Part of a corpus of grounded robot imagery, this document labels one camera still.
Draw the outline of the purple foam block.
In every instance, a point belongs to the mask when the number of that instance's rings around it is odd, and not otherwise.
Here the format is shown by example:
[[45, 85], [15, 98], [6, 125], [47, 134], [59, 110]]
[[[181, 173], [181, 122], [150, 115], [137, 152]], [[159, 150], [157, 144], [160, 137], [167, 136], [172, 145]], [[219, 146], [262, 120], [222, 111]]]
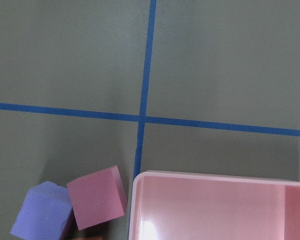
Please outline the purple foam block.
[[62, 240], [72, 220], [67, 188], [45, 181], [29, 189], [10, 233], [23, 240]]

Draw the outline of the orange foam block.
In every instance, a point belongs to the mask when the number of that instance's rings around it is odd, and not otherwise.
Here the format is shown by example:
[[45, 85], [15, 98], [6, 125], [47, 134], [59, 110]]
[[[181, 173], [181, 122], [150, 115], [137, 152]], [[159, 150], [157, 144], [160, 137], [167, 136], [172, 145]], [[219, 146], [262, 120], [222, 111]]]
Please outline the orange foam block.
[[78, 237], [78, 238], [72, 238], [71, 240], [103, 240], [103, 237], [102, 236]]

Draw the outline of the pink plastic bin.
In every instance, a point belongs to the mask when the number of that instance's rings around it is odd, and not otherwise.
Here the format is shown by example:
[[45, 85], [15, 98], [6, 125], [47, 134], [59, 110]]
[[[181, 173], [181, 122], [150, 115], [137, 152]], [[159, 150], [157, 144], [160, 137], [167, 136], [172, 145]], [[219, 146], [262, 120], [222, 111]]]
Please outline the pink plastic bin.
[[131, 240], [300, 240], [300, 182], [148, 170], [133, 181]]

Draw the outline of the pink foam block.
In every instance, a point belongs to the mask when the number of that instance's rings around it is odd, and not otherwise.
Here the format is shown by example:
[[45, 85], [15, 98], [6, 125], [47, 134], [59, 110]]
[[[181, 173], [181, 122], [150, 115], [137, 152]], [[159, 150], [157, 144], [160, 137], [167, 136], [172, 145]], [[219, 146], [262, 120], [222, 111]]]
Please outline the pink foam block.
[[116, 165], [81, 176], [66, 187], [80, 231], [126, 213], [128, 198]]

